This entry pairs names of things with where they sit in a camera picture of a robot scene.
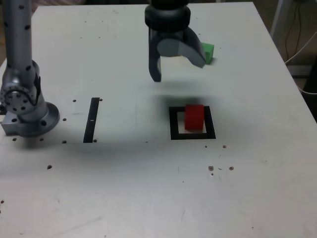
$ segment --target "white cable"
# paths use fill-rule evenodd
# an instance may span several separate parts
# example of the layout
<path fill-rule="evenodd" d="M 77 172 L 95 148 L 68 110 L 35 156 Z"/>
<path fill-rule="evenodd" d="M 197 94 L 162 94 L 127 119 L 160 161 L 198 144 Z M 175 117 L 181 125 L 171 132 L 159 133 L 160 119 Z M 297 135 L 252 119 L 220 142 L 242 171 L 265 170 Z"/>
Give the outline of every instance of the white cable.
<path fill-rule="evenodd" d="M 317 31 L 313 34 L 313 36 L 307 41 L 307 43 L 296 53 L 293 55 L 293 57 L 291 57 L 290 59 L 288 59 L 285 64 L 287 64 L 289 61 L 291 61 L 296 55 L 298 55 L 308 44 L 309 42 L 315 37 L 315 35 L 317 34 Z M 297 88 L 299 89 L 299 91 L 301 91 L 302 93 L 308 94 L 308 95 L 317 95 L 317 93 L 309 93 L 309 92 L 305 92 L 303 89 L 301 89 L 300 87 L 297 86 Z"/>
<path fill-rule="evenodd" d="M 301 89 L 300 87 L 298 87 L 299 91 L 301 91 L 302 93 L 306 93 L 309 95 L 317 95 L 317 93 L 309 93 L 309 92 L 305 92 L 303 89 Z"/>
<path fill-rule="evenodd" d="M 288 59 L 285 63 L 288 63 L 289 61 L 291 61 L 296 55 L 298 55 L 308 44 L 309 42 L 315 37 L 315 35 L 317 34 L 317 31 L 315 32 L 315 34 L 313 34 L 313 36 L 309 39 L 309 41 L 307 41 L 307 43 L 296 53 L 293 55 L 293 57 L 291 57 L 290 59 Z"/>

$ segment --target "floor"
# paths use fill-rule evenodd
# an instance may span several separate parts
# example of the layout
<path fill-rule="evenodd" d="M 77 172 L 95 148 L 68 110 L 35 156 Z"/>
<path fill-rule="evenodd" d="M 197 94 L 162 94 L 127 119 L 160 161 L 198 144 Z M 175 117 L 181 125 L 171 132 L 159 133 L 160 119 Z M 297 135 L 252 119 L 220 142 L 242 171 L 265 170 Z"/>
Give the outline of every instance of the floor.
<path fill-rule="evenodd" d="M 227 2 L 237 2 L 247 0 L 227 0 Z M 192 0 L 191 2 L 214 2 L 214 0 Z M 270 31 L 278 0 L 253 0 L 266 28 Z M 289 13 L 288 21 L 283 32 L 283 37 L 277 43 L 277 48 L 286 60 L 285 38 L 290 25 L 293 22 L 294 10 L 296 7 L 296 0 L 294 0 Z M 308 41 L 308 39 L 317 30 L 317 3 L 315 0 L 306 0 L 301 7 L 302 20 L 302 35 L 299 41 L 299 49 Z M 290 33 L 288 40 L 288 49 L 292 56 L 296 48 L 297 37 L 299 33 L 299 19 L 297 18 L 293 31 Z M 295 65 L 309 65 L 313 64 L 317 56 L 317 37 L 302 51 L 290 64 Z M 5 60 L 5 40 L 3 34 L 3 18 L 2 5 L 0 5 L 0 63 Z"/>

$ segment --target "black tape strip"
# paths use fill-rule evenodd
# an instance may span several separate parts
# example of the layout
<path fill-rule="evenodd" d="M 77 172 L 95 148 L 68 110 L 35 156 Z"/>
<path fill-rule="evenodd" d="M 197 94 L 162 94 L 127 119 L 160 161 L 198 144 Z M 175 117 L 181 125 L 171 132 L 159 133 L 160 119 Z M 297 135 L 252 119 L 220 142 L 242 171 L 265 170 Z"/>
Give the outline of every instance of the black tape strip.
<path fill-rule="evenodd" d="M 92 98 L 84 135 L 84 143 L 92 143 L 94 139 L 95 125 L 97 120 L 99 98 Z"/>

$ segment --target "table surface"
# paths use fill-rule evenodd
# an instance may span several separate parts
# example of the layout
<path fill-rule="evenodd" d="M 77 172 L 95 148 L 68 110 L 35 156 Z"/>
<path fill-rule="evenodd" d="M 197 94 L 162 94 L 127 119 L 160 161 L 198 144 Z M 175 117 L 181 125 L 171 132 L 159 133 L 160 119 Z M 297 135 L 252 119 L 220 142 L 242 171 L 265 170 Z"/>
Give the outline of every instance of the table surface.
<path fill-rule="evenodd" d="M 1 130 L 0 237 L 317 236 L 316 122 L 254 5 L 190 5 L 215 59 L 164 58 L 162 83 L 144 9 L 33 15 L 43 94 L 66 121 L 16 141 Z M 92 97 L 98 141 L 83 144 Z M 210 106 L 217 139 L 171 141 L 168 107 L 194 102 Z"/>

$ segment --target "black strip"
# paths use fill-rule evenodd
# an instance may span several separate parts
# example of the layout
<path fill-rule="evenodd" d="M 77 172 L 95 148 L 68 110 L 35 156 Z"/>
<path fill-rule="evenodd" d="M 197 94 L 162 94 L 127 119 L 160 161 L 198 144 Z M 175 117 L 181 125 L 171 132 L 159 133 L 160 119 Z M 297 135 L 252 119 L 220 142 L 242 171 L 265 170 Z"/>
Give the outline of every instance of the black strip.
<path fill-rule="evenodd" d="M 205 127 L 206 127 L 208 139 L 216 139 L 216 133 L 213 127 L 210 107 L 205 106 L 204 110 L 205 110 Z"/>
<path fill-rule="evenodd" d="M 84 135 L 84 143 L 92 143 L 94 139 L 95 125 L 98 113 L 99 98 L 92 98 Z"/>
<path fill-rule="evenodd" d="M 170 107 L 169 108 L 169 125 L 170 125 L 170 139 L 171 140 L 204 140 L 204 139 L 216 139 L 216 134 L 213 127 L 211 118 L 210 107 L 205 106 L 205 127 L 206 133 L 192 133 L 183 134 L 179 133 L 177 113 L 184 112 L 185 107 Z"/>

